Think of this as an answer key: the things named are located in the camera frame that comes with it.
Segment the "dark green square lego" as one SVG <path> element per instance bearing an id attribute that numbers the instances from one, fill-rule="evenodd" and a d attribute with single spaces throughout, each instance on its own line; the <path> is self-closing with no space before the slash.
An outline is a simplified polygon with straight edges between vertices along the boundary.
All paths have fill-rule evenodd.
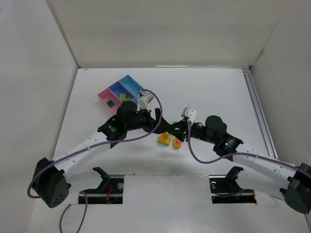
<path id="1" fill-rule="evenodd" d="M 115 106 L 115 104 L 114 104 L 114 102 L 113 102 L 112 100 L 109 100 L 109 101 L 107 102 L 107 105 L 108 105 L 110 108 L 112 108 L 113 106 Z"/>

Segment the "light green rectangular lego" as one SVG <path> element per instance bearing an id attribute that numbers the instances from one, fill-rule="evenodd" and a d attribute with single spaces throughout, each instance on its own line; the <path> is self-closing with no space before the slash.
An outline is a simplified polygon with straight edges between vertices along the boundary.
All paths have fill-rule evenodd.
<path id="1" fill-rule="evenodd" d="M 120 100 L 125 101 L 126 100 L 126 94 L 120 93 Z"/>

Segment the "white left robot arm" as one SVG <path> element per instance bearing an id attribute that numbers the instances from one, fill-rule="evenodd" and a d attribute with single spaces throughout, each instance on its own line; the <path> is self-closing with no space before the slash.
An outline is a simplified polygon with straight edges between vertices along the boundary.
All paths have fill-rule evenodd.
<path id="1" fill-rule="evenodd" d="M 139 110 L 131 101 L 123 102 L 115 115 L 76 148 L 56 160 L 39 160 L 28 189 L 34 190 L 35 198 L 41 199 L 49 208 L 57 207 L 73 189 L 71 179 L 80 167 L 118 143 L 129 142 L 128 131 L 143 129 L 147 136 L 160 133 L 162 114 L 162 106 L 155 109 L 155 118 L 152 118 L 150 110 Z"/>

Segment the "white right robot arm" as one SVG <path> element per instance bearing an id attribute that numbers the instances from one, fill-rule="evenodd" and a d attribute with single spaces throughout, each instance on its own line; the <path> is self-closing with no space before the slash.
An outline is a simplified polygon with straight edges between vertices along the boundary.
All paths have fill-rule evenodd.
<path id="1" fill-rule="evenodd" d="M 305 163 L 291 165 L 265 157 L 242 140 L 227 133 L 227 125 L 219 116 L 209 116 L 205 123 L 192 123 L 187 117 L 168 126 L 168 132 L 181 141 L 191 138 L 212 143 L 220 159 L 252 169 L 251 174 L 234 167 L 227 179 L 241 189 L 252 189 L 271 195 L 302 214 L 311 211 L 311 167 Z"/>

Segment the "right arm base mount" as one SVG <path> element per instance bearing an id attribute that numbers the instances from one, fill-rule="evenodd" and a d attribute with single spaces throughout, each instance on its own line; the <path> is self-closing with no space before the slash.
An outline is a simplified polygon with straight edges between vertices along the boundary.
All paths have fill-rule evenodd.
<path id="1" fill-rule="evenodd" d="M 256 204 L 256 195 L 253 190 L 242 189 L 236 180 L 242 167 L 234 166 L 226 175 L 210 175 L 209 185 L 213 204 Z"/>

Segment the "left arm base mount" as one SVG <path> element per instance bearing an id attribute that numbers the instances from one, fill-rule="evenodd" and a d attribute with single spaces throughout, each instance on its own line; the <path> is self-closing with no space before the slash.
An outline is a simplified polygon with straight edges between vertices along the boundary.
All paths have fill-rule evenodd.
<path id="1" fill-rule="evenodd" d="M 83 192 L 86 194 L 88 204 L 122 204 L 124 175 L 109 175 L 100 167 L 94 167 L 93 170 L 101 177 L 101 182 L 95 187 L 86 189 Z M 85 204 L 86 199 L 83 194 L 78 197 L 79 204 Z"/>

